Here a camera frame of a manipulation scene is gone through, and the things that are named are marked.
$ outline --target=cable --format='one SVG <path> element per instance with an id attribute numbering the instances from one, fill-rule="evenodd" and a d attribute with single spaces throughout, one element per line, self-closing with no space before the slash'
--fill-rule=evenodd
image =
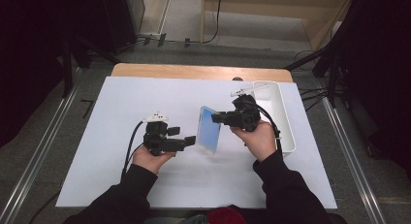
<path id="1" fill-rule="evenodd" d="M 322 99 L 324 99 L 324 96 L 323 96 L 323 97 L 319 97 L 319 98 L 317 99 L 317 101 L 315 101 L 314 104 L 312 104 L 311 106 L 309 106 L 308 108 L 306 108 L 305 111 L 306 111 L 306 112 L 309 111 L 312 107 L 314 107 L 315 105 L 317 105 Z"/>
<path id="2" fill-rule="evenodd" d="M 136 152 L 136 150 L 138 150 L 140 147 L 142 147 L 142 143 L 141 143 L 139 146 L 137 146 L 137 147 L 133 150 L 133 152 L 130 154 L 130 157 L 129 157 L 128 161 L 127 161 L 127 165 L 130 163 L 131 159 L 133 158 L 133 154 L 134 154 L 134 153 Z"/>
<path id="3" fill-rule="evenodd" d="M 212 22 L 214 23 L 214 26 L 216 26 L 217 25 L 217 21 L 216 21 L 216 19 L 215 19 L 215 17 L 214 17 L 214 0 L 212 0 L 211 1 L 211 5 L 212 5 L 212 8 L 211 8 L 211 16 L 212 16 Z"/>
<path id="4" fill-rule="evenodd" d="M 276 125 L 276 124 L 274 123 L 274 121 L 272 120 L 271 116 L 269 115 L 269 112 L 267 112 L 265 109 L 263 109 L 263 107 L 255 104 L 255 103 L 249 102 L 249 101 L 241 101 L 240 103 L 242 103 L 242 104 L 248 104 L 248 105 L 252 105 L 252 106 L 254 106 L 254 107 L 257 107 L 257 110 L 258 110 L 260 113 L 262 113 L 262 114 L 269 120 L 269 123 L 271 124 L 271 127 L 272 127 L 272 131 L 274 132 L 274 135 L 275 135 L 275 141 L 276 141 L 276 143 L 277 143 L 277 149 L 280 150 L 281 155 L 282 155 L 282 147 L 281 147 L 281 141 L 280 141 L 280 139 L 281 139 L 281 138 L 280 138 L 280 133 L 281 133 L 281 131 L 278 130 L 277 125 Z"/>
<path id="5" fill-rule="evenodd" d="M 312 53 L 316 54 L 316 52 L 313 51 L 313 50 L 302 50 L 302 51 L 299 51 L 299 52 L 294 56 L 294 62 L 297 61 L 297 56 L 299 56 L 299 55 L 300 55 L 301 53 L 303 53 L 303 52 L 312 52 Z M 303 67 L 301 67 L 301 66 L 299 66 L 299 68 L 300 68 L 301 70 L 303 70 L 303 71 L 310 70 L 309 68 L 303 68 Z"/>
<path id="6" fill-rule="evenodd" d="M 313 91 L 322 91 L 322 90 L 327 90 L 327 87 L 322 87 L 322 88 L 317 88 L 317 89 L 301 89 L 299 88 L 299 90 L 303 90 L 304 92 L 300 94 L 300 96 L 303 96 L 309 92 L 313 92 Z"/>
<path id="7" fill-rule="evenodd" d="M 320 92 L 320 93 L 317 94 L 317 95 L 308 96 L 308 97 L 304 97 L 304 98 L 301 98 L 301 99 L 302 99 L 303 101 L 307 101 L 307 100 L 311 100 L 311 99 L 316 98 L 316 97 L 319 97 L 319 96 L 321 96 L 321 97 L 326 97 L 327 94 L 328 94 L 328 91 L 323 91 L 323 92 Z"/>
<path id="8" fill-rule="evenodd" d="M 208 41 L 205 41 L 205 42 L 200 42 L 200 41 L 191 42 L 191 41 L 190 41 L 190 42 L 188 42 L 189 44 L 208 44 L 208 43 L 212 42 L 212 41 L 215 39 L 215 37 L 216 37 L 217 34 L 218 34 L 218 30 L 219 30 L 220 9 L 221 9 L 221 0 L 218 0 L 216 30 L 215 30 L 215 33 L 214 33 L 214 35 L 212 36 L 212 38 L 211 38 L 210 40 L 208 40 Z M 187 42 L 182 42 L 182 41 L 159 40 L 159 39 L 156 39 L 156 38 L 150 38 L 150 37 L 144 37 L 144 36 L 140 36 L 140 37 L 137 37 L 137 38 L 144 38 L 144 39 L 147 39 L 147 38 L 148 38 L 150 41 L 157 41 L 157 42 L 163 41 L 163 42 L 167 42 L 167 43 L 187 44 Z M 144 42 L 144 41 L 145 41 L 145 40 L 137 41 L 136 43 L 134 43 L 134 45 L 136 45 L 136 44 L 138 44 L 138 43 L 141 43 L 141 42 Z"/>
<path id="9" fill-rule="evenodd" d="M 132 136 L 131 136 L 131 139 L 130 139 L 130 142 L 129 142 L 129 146 L 128 146 L 128 149 L 127 149 L 126 159 L 124 160 L 124 168 L 123 168 L 123 171 L 121 172 L 121 180 L 122 180 L 122 179 L 124 178 L 124 176 L 126 175 L 127 166 L 128 166 L 128 164 L 129 164 L 129 162 L 130 162 L 129 157 L 130 157 L 131 146 L 133 145 L 133 140 L 134 140 L 134 137 L 136 136 L 137 130 L 140 128 L 141 125 L 142 125 L 142 121 L 140 121 L 140 123 L 136 126 L 136 128 L 134 129 L 133 134 L 132 134 Z"/>
<path id="10" fill-rule="evenodd" d="M 48 201 L 46 201 L 40 208 L 37 210 L 37 212 L 33 215 L 33 217 L 30 219 L 29 224 L 33 224 L 34 221 L 36 220 L 37 216 L 40 215 L 40 213 L 50 204 L 58 195 L 60 194 L 61 189 L 58 190 Z"/>
<path id="11" fill-rule="evenodd" d="M 299 90 L 303 90 L 303 91 L 316 91 L 316 90 L 326 90 L 326 89 L 328 89 L 327 86 L 320 87 L 320 88 L 299 88 Z"/>

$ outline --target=wooden table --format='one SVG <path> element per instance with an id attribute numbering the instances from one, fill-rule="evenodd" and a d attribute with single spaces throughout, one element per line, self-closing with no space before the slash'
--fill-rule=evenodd
<path id="1" fill-rule="evenodd" d="M 111 75 L 113 77 L 149 77 L 196 80 L 232 80 L 233 78 L 238 77 L 248 81 L 272 80 L 278 82 L 293 82 L 290 72 L 283 69 L 215 66 L 120 63 L 114 66 Z"/>

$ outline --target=power cord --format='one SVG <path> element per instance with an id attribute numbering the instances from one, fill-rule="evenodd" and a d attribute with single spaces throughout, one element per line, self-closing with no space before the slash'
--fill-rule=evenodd
<path id="1" fill-rule="evenodd" d="M 139 43 L 144 43 L 144 42 L 146 42 L 146 41 L 147 41 L 147 39 L 148 39 L 149 41 L 166 42 L 166 43 L 200 44 L 200 45 L 201 45 L 201 44 L 208 44 L 208 43 L 212 42 L 212 41 L 216 38 L 216 36 L 217 36 L 217 34 L 218 34 L 218 30 L 219 30 L 219 19 L 220 19 L 220 9 L 221 9 L 221 0 L 218 0 L 216 30 L 215 30 L 215 33 L 214 33 L 214 35 L 212 36 L 212 38 L 211 38 L 211 39 L 209 39 L 208 41 L 205 41 L 205 42 L 200 42 L 200 41 L 194 41 L 194 42 L 191 42 L 191 41 L 189 41 L 189 42 L 182 42 L 182 41 L 174 41 L 174 40 L 161 40 L 161 39 L 156 39 L 156 38 L 150 38 L 150 37 L 145 37 L 145 36 L 139 36 L 138 38 L 140 38 L 140 39 L 144 39 L 144 40 L 139 40 L 139 41 L 136 41 L 136 42 L 134 43 L 134 45 L 139 44 Z"/>
<path id="2" fill-rule="evenodd" d="M 300 55 L 300 54 L 302 54 L 302 53 L 304 53 L 304 52 L 311 52 L 311 53 L 316 53 L 315 51 L 313 51 L 313 50 L 302 50 L 302 51 L 299 51 L 298 53 L 296 53 L 296 55 L 294 55 L 294 62 L 296 62 L 297 61 L 297 57 Z M 307 70 L 310 70 L 309 68 L 303 68 L 303 67 L 301 67 L 301 66 L 299 66 L 299 69 L 301 69 L 302 71 L 307 71 Z"/>
<path id="3" fill-rule="evenodd" d="M 124 178 L 124 176 L 126 175 L 127 166 L 129 165 L 130 160 L 131 160 L 132 155 L 133 155 L 133 154 L 131 154 L 131 156 L 130 156 L 131 147 L 133 146 L 133 140 L 134 140 L 134 138 L 136 137 L 137 130 L 139 130 L 139 128 L 140 128 L 141 125 L 142 125 L 142 121 L 140 121 L 139 124 L 137 124 L 136 128 L 134 128 L 133 134 L 132 134 L 132 136 L 131 136 L 131 139 L 130 139 L 130 142 L 129 142 L 129 146 L 128 146 L 128 149 L 127 149 L 126 159 L 124 160 L 124 167 L 123 167 L 123 170 L 122 170 L 122 172 L 121 172 L 121 180 L 122 180 L 122 179 Z M 133 153 L 134 153 L 139 147 L 141 147 L 141 146 L 142 146 L 142 144 L 140 144 L 140 145 L 133 151 Z"/>
<path id="4" fill-rule="evenodd" d="M 303 89 L 303 88 L 299 88 L 299 90 L 303 91 L 302 93 L 300 93 L 301 96 L 301 100 L 303 102 L 311 100 L 311 99 L 315 99 L 317 98 L 317 100 L 311 104 L 308 108 L 305 109 L 305 111 L 309 111 L 311 108 L 313 108 L 315 105 L 317 105 L 321 100 L 323 100 L 324 98 L 326 98 L 328 96 L 328 88 L 327 87 L 321 87 L 321 88 L 316 88 L 316 89 Z M 318 92 L 318 94 L 316 95 L 311 95 L 311 96 L 307 96 L 307 97 L 302 97 L 303 95 L 306 95 L 310 92 Z"/>
<path id="5" fill-rule="evenodd" d="M 61 189 L 58 190 L 58 192 L 56 192 L 50 199 L 48 199 L 48 201 L 46 201 L 40 208 L 39 210 L 37 210 L 37 212 L 33 215 L 33 217 L 30 219 L 29 224 L 33 224 L 34 221 L 36 220 L 36 218 L 40 215 L 40 213 L 42 213 L 42 211 L 48 206 L 48 204 L 50 204 L 55 198 L 58 197 L 58 195 L 60 194 Z"/>
<path id="6" fill-rule="evenodd" d="M 267 112 L 265 109 L 263 109 L 263 107 L 255 104 L 255 103 L 248 102 L 248 101 L 242 101 L 242 103 L 257 107 L 257 110 L 269 120 L 269 123 L 271 124 L 271 127 L 272 127 L 272 131 L 274 132 L 274 135 L 275 135 L 275 141 L 277 143 L 277 149 L 280 150 L 281 155 L 282 155 L 282 147 L 281 147 L 281 141 L 280 141 L 281 138 L 279 136 L 281 131 L 278 130 L 278 127 L 275 124 L 275 122 L 272 120 L 271 116 L 269 115 L 269 112 Z"/>

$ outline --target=red object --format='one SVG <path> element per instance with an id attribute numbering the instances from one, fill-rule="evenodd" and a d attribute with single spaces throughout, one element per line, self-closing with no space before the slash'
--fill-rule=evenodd
<path id="1" fill-rule="evenodd" d="M 244 218 L 233 208 L 218 208 L 206 215 L 209 224 L 246 224 Z"/>

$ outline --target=hand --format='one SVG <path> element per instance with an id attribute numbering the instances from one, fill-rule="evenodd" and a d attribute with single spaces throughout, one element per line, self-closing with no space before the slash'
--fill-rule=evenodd
<path id="1" fill-rule="evenodd" d="M 238 127 L 230 129 L 245 142 L 245 145 L 259 162 L 263 162 L 277 150 L 274 131 L 271 125 L 264 120 L 259 121 L 253 132 L 246 132 Z"/>
<path id="2" fill-rule="evenodd" d="M 154 156 L 148 151 L 147 147 L 142 145 L 134 152 L 133 164 L 143 167 L 154 174 L 158 174 L 161 166 L 165 164 L 169 159 L 175 157 L 175 152 L 166 152 L 158 156 Z"/>

